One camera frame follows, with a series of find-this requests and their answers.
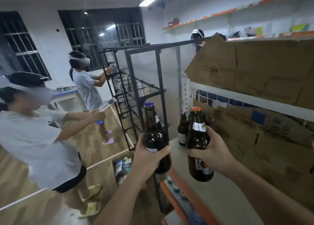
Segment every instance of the brown glass bottle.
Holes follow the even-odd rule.
[[[188,149],[204,150],[210,142],[206,132],[204,117],[200,107],[192,107],[189,125]],[[201,159],[188,156],[189,171],[191,176],[200,182],[207,182],[214,176],[214,172]]]
[[[153,102],[145,103],[145,135],[143,145],[150,153],[155,153],[169,145],[168,135],[162,128],[159,117],[155,112]],[[170,154],[162,158],[155,170],[155,174],[164,174],[171,167]]]
[[[185,112],[181,113],[180,124],[178,126],[178,141],[179,145],[186,146],[186,135],[189,131],[189,123],[187,122]]]

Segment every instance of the window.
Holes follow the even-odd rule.
[[[49,72],[17,11],[0,12],[0,30],[20,64],[15,68],[50,79]]]
[[[60,10],[73,50],[90,58],[89,70],[101,69],[104,48],[145,44],[139,8]]]

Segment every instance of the black shorts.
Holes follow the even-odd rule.
[[[69,191],[70,189],[73,189],[75,186],[77,186],[85,178],[85,176],[86,176],[86,168],[82,165],[79,174],[75,178],[70,179],[69,181],[61,184],[60,186],[53,189],[53,191],[57,191],[58,193],[61,193],[61,194],[65,193]]]

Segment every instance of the bottle label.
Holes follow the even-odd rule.
[[[185,144],[185,135],[178,133],[178,141],[182,144]]]
[[[157,149],[152,149],[152,148],[147,148],[145,147],[145,149],[150,152],[150,153],[156,153],[157,152]]]
[[[211,174],[213,171],[201,159],[195,159],[196,169],[203,172],[203,174]]]
[[[195,131],[206,132],[206,125],[205,125],[205,123],[194,122],[192,129]]]

